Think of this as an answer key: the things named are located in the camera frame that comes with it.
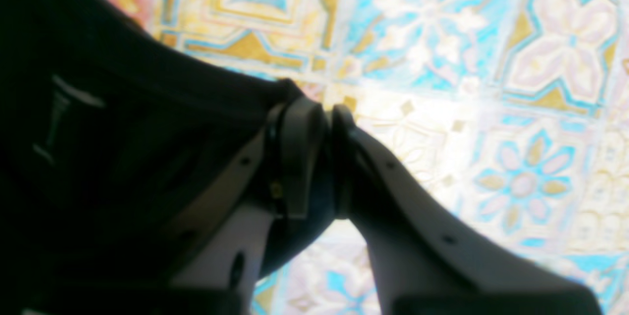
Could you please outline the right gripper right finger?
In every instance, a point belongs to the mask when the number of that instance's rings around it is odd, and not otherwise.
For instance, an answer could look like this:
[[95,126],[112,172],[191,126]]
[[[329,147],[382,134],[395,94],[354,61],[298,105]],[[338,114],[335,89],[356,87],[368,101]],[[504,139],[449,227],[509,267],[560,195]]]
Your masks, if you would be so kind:
[[384,315],[600,315],[586,286],[452,215],[344,105],[332,109],[336,216],[368,245]]

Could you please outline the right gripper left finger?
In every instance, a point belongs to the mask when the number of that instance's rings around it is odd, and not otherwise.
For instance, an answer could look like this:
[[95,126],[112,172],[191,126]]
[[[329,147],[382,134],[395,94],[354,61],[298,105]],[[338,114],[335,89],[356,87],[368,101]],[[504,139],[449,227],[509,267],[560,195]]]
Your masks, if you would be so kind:
[[305,96],[274,107],[263,128],[162,230],[177,252],[165,315],[247,315],[270,230],[308,215],[326,135],[322,106]]

